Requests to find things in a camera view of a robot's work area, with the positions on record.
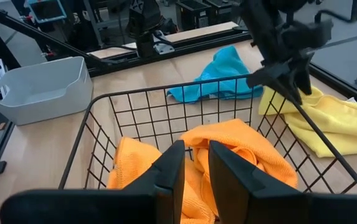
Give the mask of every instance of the blue cloth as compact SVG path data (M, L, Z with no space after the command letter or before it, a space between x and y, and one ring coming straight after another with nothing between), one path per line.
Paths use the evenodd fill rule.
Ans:
M243 64L234 46L220 49L214 56L213 61L206 66L200 77L196 81L212 80L216 78L235 77L249 74L249 70ZM247 86L246 78L239 78L220 81L220 87L217 82L195 84L182 87L172 88L167 95L172 95L176 101L185 103L195 103L200 97L216 96L223 100L247 99L252 97L252 89ZM261 86L255 86L253 97L261 96L263 89Z

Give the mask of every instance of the yellow towel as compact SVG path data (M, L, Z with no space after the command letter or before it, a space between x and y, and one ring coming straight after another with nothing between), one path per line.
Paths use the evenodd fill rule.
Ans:
M194 166L203 173L201 198L218 216L209 175L209 141L215 140L287 185L297 187L297 175L273 145L239 119L198 126L181 136L194 150Z
M260 102L259 114L264 114L274 91L264 87ZM312 87L310 96L300 91L302 108L321 129L330 142L342 155L357 154L357 103L346 102L334 96L324 95L319 89ZM275 94L272 104L279 109L283 97ZM318 157L332 157L333 154L322 142L294 105L286 101L280 112L294 134L301 139ZM267 114L276 114L270 106Z
M143 174L161 153L155 147L130 138L122 138L115 154L115 168L110 172L107 188L122 189ZM185 160L183 224L214 223L215 216L200 198L202 175L193 161Z

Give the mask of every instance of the wire basket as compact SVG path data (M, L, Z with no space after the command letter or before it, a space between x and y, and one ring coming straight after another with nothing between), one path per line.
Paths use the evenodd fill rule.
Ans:
M71 155L64 170L59 189L105 189L113 157L122 136L131 137L167 150L187 130L239 118L267 138L289 162L298 175L298 190L331 194L357 194L357 173L307 116L300 105L299 112L326 143L335 157L318 158L301 140L297 139L280 114L282 105L270 101L276 115L259 115L259 98L254 91L246 100L201 98L196 103L180 103L166 96L170 88L208 83L220 83L245 78L222 78L179 85L160 86L124 91L96 97L88 106ZM186 155L193 159L192 149Z

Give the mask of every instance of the orange towel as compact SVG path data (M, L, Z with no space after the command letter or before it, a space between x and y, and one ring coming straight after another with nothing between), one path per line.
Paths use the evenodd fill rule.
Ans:
M297 187L297 175L289 163L266 138L239 119L198 126L184 133L181 139L194 150L194 165L203 173L201 198L217 216L209 175L210 140L219 141L272 177Z
M155 147L130 138L122 138L115 154L115 168L110 172L108 189L122 189L143 174L161 153ZM202 174L193 161L185 160L185 183L181 223L214 223L215 216L201 200Z

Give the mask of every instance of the white plastic bin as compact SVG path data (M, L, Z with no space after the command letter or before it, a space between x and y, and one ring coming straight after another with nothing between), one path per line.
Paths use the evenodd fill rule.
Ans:
M92 99L92 82L83 57L17 68L0 79L7 93L0 112L16 125L76 113Z

